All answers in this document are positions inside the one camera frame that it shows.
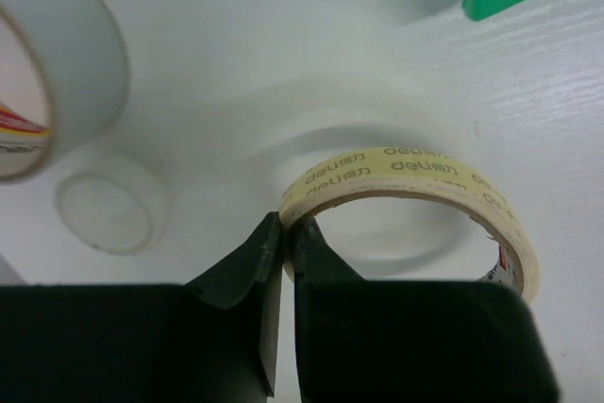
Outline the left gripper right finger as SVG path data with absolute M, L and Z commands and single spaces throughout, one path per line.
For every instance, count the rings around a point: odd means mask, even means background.
M 485 282 L 367 280 L 308 221 L 289 240 L 305 402 L 556 402 L 528 306 Z

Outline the beige masking tape roll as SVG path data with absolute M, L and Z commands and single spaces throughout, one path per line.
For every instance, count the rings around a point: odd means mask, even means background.
M 280 198 L 278 215 L 292 230 L 316 214 L 364 198 L 424 200 L 460 210 L 498 244 L 484 280 L 516 290 L 531 303 L 541 272 L 535 250 L 505 196 L 475 168 L 414 147 L 373 147 L 324 160 L 298 177 Z

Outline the large tape roll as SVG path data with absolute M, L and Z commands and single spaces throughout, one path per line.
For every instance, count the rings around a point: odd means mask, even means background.
M 1 180 L 41 172 L 110 126 L 129 91 L 103 0 L 1 0 Z

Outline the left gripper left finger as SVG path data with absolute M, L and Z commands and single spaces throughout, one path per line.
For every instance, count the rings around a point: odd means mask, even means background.
M 275 393 L 282 226 L 270 212 L 185 284 L 5 286 L 5 402 L 265 402 Z

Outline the small white tape roll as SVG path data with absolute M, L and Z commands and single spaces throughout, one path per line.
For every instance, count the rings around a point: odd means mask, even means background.
M 164 182 L 149 167 L 125 156 L 105 156 L 64 178 L 55 207 L 65 227 L 87 246 L 135 256 L 159 242 L 170 214 Z

